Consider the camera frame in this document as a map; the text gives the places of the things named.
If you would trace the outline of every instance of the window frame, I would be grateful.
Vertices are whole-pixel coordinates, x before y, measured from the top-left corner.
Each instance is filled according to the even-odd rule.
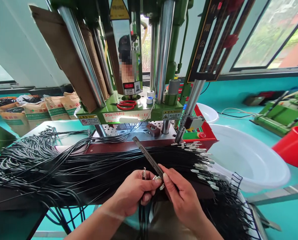
[[[275,57],[287,44],[289,39],[293,36],[295,31],[298,29],[298,23],[295,28],[292,30],[287,39],[283,42],[277,52],[273,55],[271,60],[266,66],[255,66],[255,67],[234,67],[238,61],[240,55],[242,54],[244,48],[246,47],[249,39],[252,36],[252,33],[256,29],[259,21],[261,20],[263,14],[265,13],[267,7],[269,6],[272,0],[266,1],[255,1],[250,14],[248,15],[246,22],[242,28],[242,31],[239,35],[239,40],[237,44],[233,46],[227,61],[224,64],[224,67],[220,73],[221,76],[226,75],[249,75],[249,74],[272,74],[272,73],[296,73],[298,72],[298,66],[296,67],[287,67],[287,68],[271,68],[268,69],[268,66],[272,63]]]

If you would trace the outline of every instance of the warning label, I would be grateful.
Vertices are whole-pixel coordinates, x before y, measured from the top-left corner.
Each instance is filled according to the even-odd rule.
[[[163,111],[162,120],[178,120],[181,117],[182,110]]]
[[[129,19],[129,13],[123,0],[112,0],[110,7],[110,20]]]
[[[141,92],[140,81],[135,82],[135,93],[138,94]]]
[[[84,115],[84,116],[78,116],[78,119],[82,123],[82,125],[99,125],[100,121],[97,117],[97,115]]]

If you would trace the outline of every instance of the metal tool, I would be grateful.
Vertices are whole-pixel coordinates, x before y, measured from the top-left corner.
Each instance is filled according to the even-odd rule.
[[[154,170],[156,171],[156,173],[158,174],[158,176],[161,178],[162,182],[163,182],[163,171],[161,170],[161,168],[158,166],[158,164],[156,163],[156,161],[154,161],[154,159],[151,157],[151,155],[148,153],[148,151],[145,149],[145,147],[141,144],[140,140],[137,137],[134,137],[132,139],[135,144],[138,146],[138,148],[141,150],[141,152],[143,153],[143,155],[146,157],[146,159],[149,161],[149,163],[151,164],[151,166],[154,168]],[[164,188],[164,183],[161,185],[160,190],[162,190]]]
[[[120,103],[111,103],[111,105],[116,105],[118,109],[120,110],[131,110],[134,109],[137,105],[136,101],[127,100],[127,101],[121,101]]]

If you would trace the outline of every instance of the green machine frame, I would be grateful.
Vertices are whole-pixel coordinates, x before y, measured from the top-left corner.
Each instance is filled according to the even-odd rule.
[[[289,97],[286,94],[267,103],[252,122],[280,137],[285,136],[292,127],[298,126],[298,93]]]

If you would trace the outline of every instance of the metal rod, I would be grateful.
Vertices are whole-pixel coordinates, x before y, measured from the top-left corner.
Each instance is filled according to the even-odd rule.
[[[168,134],[169,133],[170,124],[171,124],[170,120],[163,121],[162,129],[161,129],[162,134]]]
[[[173,23],[174,0],[165,0],[162,6],[159,31],[159,51],[157,54],[156,95],[157,104],[163,101],[165,75],[168,64],[171,30]]]
[[[151,62],[150,62],[150,90],[155,91],[155,76],[156,76],[156,54],[157,54],[157,37],[158,23],[153,22],[151,25]]]
[[[112,82],[111,82],[111,77],[110,77],[108,65],[107,65],[107,62],[106,62],[106,59],[105,59],[105,52],[103,50],[102,43],[101,43],[100,33],[96,28],[93,29],[93,33],[94,33],[93,42],[95,44],[97,53],[99,53],[99,55],[100,55],[99,56],[99,62],[100,62],[100,65],[101,65],[103,77],[104,77],[105,82],[106,82],[108,93],[110,95],[112,95],[113,94],[113,86],[112,86]]]
[[[106,103],[103,98],[95,71],[92,67],[87,48],[83,40],[80,27],[78,25],[78,21],[71,9],[67,7],[60,7],[58,11],[67,26],[73,45],[75,46],[77,54],[82,63],[83,69],[87,75],[90,86],[92,88],[92,91],[96,100],[96,104],[98,105],[98,107],[103,108],[106,106]]]
[[[298,200],[298,184],[263,194],[257,194],[248,197],[246,200],[248,203],[256,206]]]
[[[47,5],[48,5],[49,11],[53,12],[53,9],[52,9],[52,7],[51,7],[51,2],[50,2],[50,0],[46,0],[46,3],[47,3]]]
[[[260,219],[259,215],[257,214],[256,210],[254,209],[254,207],[251,204],[249,204],[249,208],[250,208],[251,213],[254,216],[254,224],[257,226],[257,229],[259,231],[259,234],[261,235],[261,238],[263,240],[268,240],[265,230],[262,226],[261,219]]]
[[[186,109],[183,113],[182,120],[180,122],[180,127],[178,129],[178,132],[175,136],[175,142],[180,143],[183,137],[183,134],[185,132],[185,121],[188,116],[192,115],[194,107],[196,105],[196,102],[198,101],[198,98],[200,96],[200,92],[202,91],[202,88],[205,84],[206,80],[195,80],[193,83],[192,91],[189,96],[188,103],[186,105]]]
[[[99,137],[105,137],[107,135],[105,129],[102,125],[95,125],[96,131],[99,135]]]

